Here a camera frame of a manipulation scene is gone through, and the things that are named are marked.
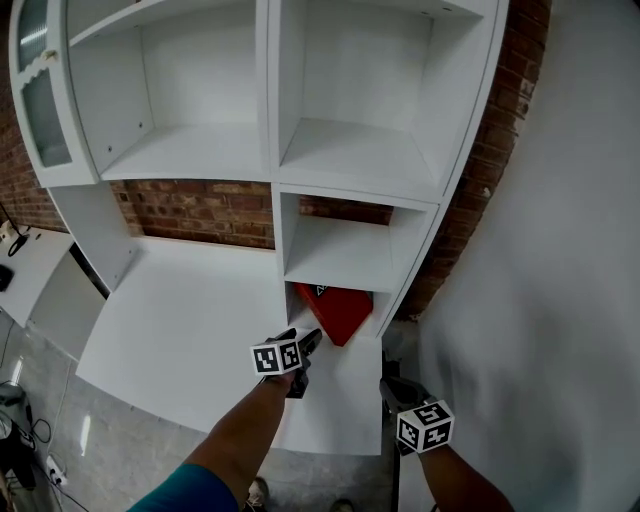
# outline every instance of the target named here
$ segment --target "cabinet door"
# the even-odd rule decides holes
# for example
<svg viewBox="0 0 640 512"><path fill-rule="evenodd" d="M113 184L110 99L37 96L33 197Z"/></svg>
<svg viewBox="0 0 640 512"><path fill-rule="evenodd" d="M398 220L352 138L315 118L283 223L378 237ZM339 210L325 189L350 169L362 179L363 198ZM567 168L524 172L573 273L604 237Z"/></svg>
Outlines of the cabinet door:
<svg viewBox="0 0 640 512"><path fill-rule="evenodd" d="M18 123L43 187L97 183L71 86L66 0L16 0L9 63Z"/></svg>

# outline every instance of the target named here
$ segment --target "marker cube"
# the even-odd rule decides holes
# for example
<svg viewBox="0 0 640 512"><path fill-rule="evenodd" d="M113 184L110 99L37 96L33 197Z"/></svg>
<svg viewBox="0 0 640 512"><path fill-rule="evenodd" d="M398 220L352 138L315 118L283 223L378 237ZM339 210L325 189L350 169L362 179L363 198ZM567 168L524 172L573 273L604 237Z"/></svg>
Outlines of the marker cube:
<svg viewBox="0 0 640 512"><path fill-rule="evenodd" d="M283 375L302 368L298 340L269 340L251 347L253 369L256 375Z"/></svg>
<svg viewBox="0 0 640 512"><path fill-rule="evenodd" d="M444 400L398 414L396 438L413 451L423 453L449 444L454 416Z"/></svg>

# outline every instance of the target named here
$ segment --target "gray wall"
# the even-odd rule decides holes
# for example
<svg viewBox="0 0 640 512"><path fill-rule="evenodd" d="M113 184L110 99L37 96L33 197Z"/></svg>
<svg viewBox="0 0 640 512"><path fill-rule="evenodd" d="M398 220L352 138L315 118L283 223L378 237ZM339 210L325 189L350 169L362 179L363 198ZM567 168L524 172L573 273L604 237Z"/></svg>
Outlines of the gray wall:
<svg viewBox="0 0 640 512"><path fill-rule="evenodd" d="M454 444L518 510L640 495L640 10L555 0L520 142L421 321Z"/></svg>

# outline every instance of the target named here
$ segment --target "gray floor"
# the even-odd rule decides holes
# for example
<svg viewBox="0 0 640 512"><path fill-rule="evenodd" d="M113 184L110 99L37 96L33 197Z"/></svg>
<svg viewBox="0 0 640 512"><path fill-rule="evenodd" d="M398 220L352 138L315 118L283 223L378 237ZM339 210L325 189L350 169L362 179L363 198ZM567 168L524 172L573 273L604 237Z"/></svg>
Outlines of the gray floor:
<svg viewBox="0 0 640 512"><path fill-rule="evenodd" d="M12 321L0 314L0 350ZM51 423L53 439L40 446L66 466L66 491L91 512L126 510L160 484L204 438L131 407L76 377L76 363L47 340L13 325L0 381L19 372L35 418ZM271 450L260 474L273 511L321 511L348 497L362 511L388 511L392 487L391 435L383 456L347 457ZM56 510L50 493L18 491L27 510ZM81 509L60 496L65 512Z"/></svg>

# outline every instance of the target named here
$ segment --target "red box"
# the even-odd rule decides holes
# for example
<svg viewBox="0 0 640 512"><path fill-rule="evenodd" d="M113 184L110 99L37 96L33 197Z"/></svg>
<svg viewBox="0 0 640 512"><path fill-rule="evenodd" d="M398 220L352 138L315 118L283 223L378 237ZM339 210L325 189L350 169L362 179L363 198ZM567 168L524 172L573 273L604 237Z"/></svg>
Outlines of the red box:
<svg viewBox="0 0 640 512"><path fill-rule="evenodd" d="M373 311L373 302L360 290L295 283L334 345L344 347Z"/></svg>

